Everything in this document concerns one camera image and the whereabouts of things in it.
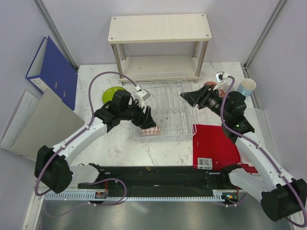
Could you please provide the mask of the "red patterned bowl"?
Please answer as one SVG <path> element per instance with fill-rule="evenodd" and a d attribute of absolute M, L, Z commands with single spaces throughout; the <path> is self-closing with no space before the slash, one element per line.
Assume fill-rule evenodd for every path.
<path fill-rule="evenodd" d="M 141 133 L 144 136 L 156 136 L 161 132 L 161 126 L 155 126 L 147 129 L 140 129 Z"/>

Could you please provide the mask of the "pink plastic tumbler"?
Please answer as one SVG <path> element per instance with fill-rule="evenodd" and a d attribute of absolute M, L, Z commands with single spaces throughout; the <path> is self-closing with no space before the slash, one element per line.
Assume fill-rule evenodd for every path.
<path fill-rule="evenodd" d="M 208 81 L 208 82 L 205 82 L 204 83 L 204 85 L 210 85 L 210 86 L 213 86 L 213 87 L 215 87 L 216 86 L 216 82 L 214 82 L 214 81 Z"/>

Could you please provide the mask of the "green plastic plate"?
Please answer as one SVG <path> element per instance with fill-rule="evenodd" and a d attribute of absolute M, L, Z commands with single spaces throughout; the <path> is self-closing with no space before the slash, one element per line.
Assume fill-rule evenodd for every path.
<path fill-rule="evenodd" d="M 108 101 L 111 101 L 115 92 L 120 91 L 120 90 L 125 91 L 126 89 L 124 89 L 123 87 L 120 87 L 120 86 L 113 86 L 113 87 L 107 89 L 102 95 L 103 104 L 107 103 Z"/>

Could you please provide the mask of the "blue ceramic mug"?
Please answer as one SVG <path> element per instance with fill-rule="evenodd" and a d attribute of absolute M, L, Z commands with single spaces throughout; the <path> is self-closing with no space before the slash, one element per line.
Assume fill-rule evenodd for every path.
<path fill-rule="evenodd" d="M 256 87 L 257 84 L 253 79 L 243 79 L 236 91 L 241 93 L 245 97 L 249 97 L 256 89 Z"/>

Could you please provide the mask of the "orange dotted mug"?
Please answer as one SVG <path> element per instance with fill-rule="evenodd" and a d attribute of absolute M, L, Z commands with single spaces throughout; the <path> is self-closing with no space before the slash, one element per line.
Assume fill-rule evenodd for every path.
<path fill-rule="evenodd" d="M 221 88 L 221 89 L 219 89 L 219 96 L 221 97 L 221 98 L 224 98 L 225 97 L 225 94 L 226 94 L 226 92 L 227 92 L 227 90 L 229 89 L 229 87 L 223 87 L 223 88 Z"/>

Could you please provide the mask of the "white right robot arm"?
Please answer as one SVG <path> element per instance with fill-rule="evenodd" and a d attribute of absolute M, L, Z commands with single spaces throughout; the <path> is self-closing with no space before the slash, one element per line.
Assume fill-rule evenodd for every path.
<path fill-rule="evenodd" d="M 192 107 L 208 108 L 220 116 L 224 134 L 251 161 L 260 178 L 242 167 L 230 165 L 222 169 L 220 184 L 224 188 L 238 186 L 260 202 L 262 210 L 272 221 L 287 218 L 297 212 L 307 216 L 307 183 L 296 180 L 263 147 L 255 129 L 244 116 L 245 96 L 232 91 L 224 98 L 205 84 L 201 89 L 182 92 L 180 96 Z"/>

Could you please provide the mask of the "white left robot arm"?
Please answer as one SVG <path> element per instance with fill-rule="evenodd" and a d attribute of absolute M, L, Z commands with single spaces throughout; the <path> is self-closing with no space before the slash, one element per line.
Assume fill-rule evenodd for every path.
<path fill-rule="evenodd" d="M 44 183 L 56 194 L 63 192 L 71 183 L 71 163 L 96 139 L 108 133 L 122 120 L 131 121 L 136 127 L 156 127 L 151 107 L 144 106 L 150 97 L 147 90 L 138 90 L 134 95 L 118 90 L 112 99 L 93 112 L 91 120 L 64 141 L 49 148 L 42 146 L 37 153 L 34 175 L 37 183 Z"/>

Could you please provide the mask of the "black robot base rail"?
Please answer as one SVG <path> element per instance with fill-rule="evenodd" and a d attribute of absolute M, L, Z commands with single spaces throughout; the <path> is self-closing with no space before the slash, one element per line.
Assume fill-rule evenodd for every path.
<path fill-rule="evenodd" d="M 214 190 L 236 192 L 218 171 L 198 170 L 191 166 L 99 166 L 94 185 L 78 184 L 79 189 L 106 189 L 122 196 L 209 196 Z"/>

